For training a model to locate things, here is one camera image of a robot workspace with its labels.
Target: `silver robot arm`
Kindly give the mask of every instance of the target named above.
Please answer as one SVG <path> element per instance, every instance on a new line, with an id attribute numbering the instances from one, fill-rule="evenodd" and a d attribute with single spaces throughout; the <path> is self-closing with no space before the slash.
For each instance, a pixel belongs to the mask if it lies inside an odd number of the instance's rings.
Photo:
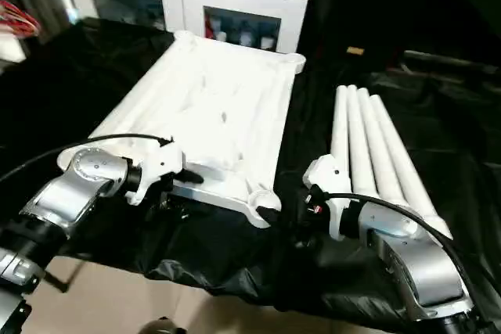
<path id="1" fill-rule="evenodd" d="M 121 194 L 131 205 L 139 205 L 155 181 L 180 173 L 183 162 L 174 142 L 159 147 L 138 166 L 97 148 L 77 152 L 67 170 L 0 231 L 0 334 L 20 332 L 31 311 L 23 294 L 34 291 L 51 259 L 99 197 Z"/>
<path id="2" fill-rule="evenodd" d="M 337 88 L 330 154 L 310 164 L 303 182 L 310 189 L 308 216 L 328 210 L 332 239 L 359 239 L 375 251 L 393 275 L 411 321 L 436 324 L 434 332 L 469 332 L 461 328 L 472 321 L 470 292 L 436 238 L 388 207 L 326 195 L 382 199 L 452 238 L 378 95 L 353 85 Z"/>

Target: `floor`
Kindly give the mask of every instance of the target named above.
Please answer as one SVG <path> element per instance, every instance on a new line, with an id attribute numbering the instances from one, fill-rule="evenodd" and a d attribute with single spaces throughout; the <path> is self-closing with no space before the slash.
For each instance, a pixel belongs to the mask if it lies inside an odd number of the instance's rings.
<path id="1" fill-rule="evenodd" d="M 161 316 L 190 334 L 376 334 L 338 321 L 255 307 L 235 297 L 213 297 L 201 289 L 57 257 L 49 270 L 61 279 L 80 267 L 70 292 L 42 283 L 28 302 L 33 312 L 23 334 L 137 334 Z"/>

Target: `white cylindrical tube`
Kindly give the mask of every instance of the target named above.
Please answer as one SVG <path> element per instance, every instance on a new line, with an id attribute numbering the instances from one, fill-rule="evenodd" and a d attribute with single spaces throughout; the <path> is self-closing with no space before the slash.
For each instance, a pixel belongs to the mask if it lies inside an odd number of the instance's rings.
<path id="1" fill-rule="evenodd" d="M 348 137 L 350 146 L 351 185 L 354 193 L 378 197 L 370 163 L 369 148 L 360 114 L 357 87 L 348 86 Z"/>
<path id="2" fill-rule="evenodd" d="M 371 95 L 370 101 L 373 104 L 377 121 L 386 140 L 388 152 L 393 160 L 405 199 L 420 215 L 424 217 L 437 215 L 430 196 L 424 188 L 423 182 L 398 135 L 393 121 L 391 121 L 386 107 L 384 107 L 383 101 L 379 95 Z"/>
<path id="3" fill-rule="evenodd" d="M 397 174 L 390 154 L 388 153 L 383 133 L 377 123 L 372 104 L 369 100 L 367 89 L 359 89 L 359 104 L 362 111 L 362 119 L 366 129 L 367 144 L 369 145 L 370 159 L 376 177 L 377 192 L 381 199 L 395 205 L 407 207 L 398 182 Z"/>
<path id="4" fill-rule="evenodd" d="M 349 174 L 348 159 L 348 90 L 346 86 L 338 86 L 336 102 L 334 103 L 334 119 L 332 124 L 332 138 L 330 139 L 330 154 Z"/>

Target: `black cloth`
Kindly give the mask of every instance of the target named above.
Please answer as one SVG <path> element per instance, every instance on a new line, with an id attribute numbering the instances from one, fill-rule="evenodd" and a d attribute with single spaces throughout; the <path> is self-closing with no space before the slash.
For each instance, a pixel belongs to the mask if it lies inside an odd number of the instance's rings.
<path id="1" fill-rule="evenodd" d="M 0 76 L 0 172 L 88 135 L 171 42 L 171 34 L 86 20 L 7 70 Z M 329 150 L 339 82 L 339 67 L 308 62 L 294 83 L 276 172 L 279 225 L 257 229 L 242 214 L 176 198 L 164 208 L 154 189 L 140 207 L 101 200 L 63 252 L 214 295 L 405 330 L 402 302 L 375 254 L 325 235 L 303 250 L 291 241 L 306 192 L 301 176 Z M 385 75 L 357 84 L 381 94 L 458 245 L 501 276 L 501 91 Z M 52 158 L 0 186 L 2 220 L 56 173 Z M 499 300 L 469 270 L 484 308 L 499 318 Z"/>

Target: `black tablecloth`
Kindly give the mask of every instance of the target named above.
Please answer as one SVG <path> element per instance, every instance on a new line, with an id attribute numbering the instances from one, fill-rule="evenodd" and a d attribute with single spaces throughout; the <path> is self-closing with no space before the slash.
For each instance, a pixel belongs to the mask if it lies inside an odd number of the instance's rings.
<path id="1" fill-rule="evenodd" d="M 0 172 L 88 135 L 171 43 L 171 34 L 86 20 L 6 71 L 0 76 Z M 257 229 L 242 214 L 176 198 L 165 209 L 151 192 L 140 207 L 100 201 L 62 252 L 216 295 L 403 330 L 408 322 L 395 285 L 372 252 L 326 235 L 306 250 L 290 241 L 305 195 L 301 176 L 329 150 L 340 83 L 350 84 L 342 82 L 339 67 L 312 61 L 294 82 L 275 182 L 280 225 Z M 386 75 L 355 83 L 381 94 L 459 246 L 501 276 L 501 91 Z M 49 158 L 0 186 L 1 219 L 56 174 Z M 501 317 L 486 282 L 473 268 L 471 276 L 486 311 Z"/>

